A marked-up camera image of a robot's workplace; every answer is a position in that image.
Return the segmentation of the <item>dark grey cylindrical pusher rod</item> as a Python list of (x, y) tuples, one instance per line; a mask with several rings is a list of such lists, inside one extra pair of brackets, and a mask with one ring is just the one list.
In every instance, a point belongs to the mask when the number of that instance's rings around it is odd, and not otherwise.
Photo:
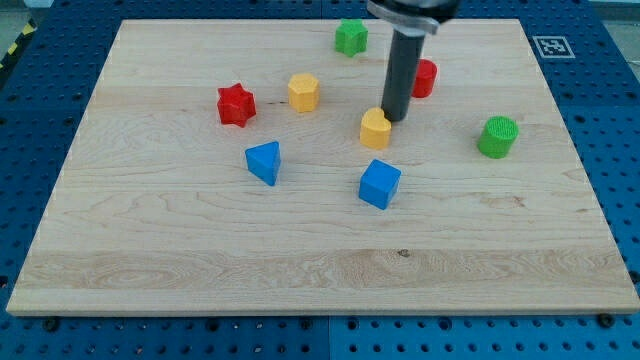
[(425, 37), (423, 31), (393, 31), (381, 100), (381, 108), (391, 122), (407, 116)]

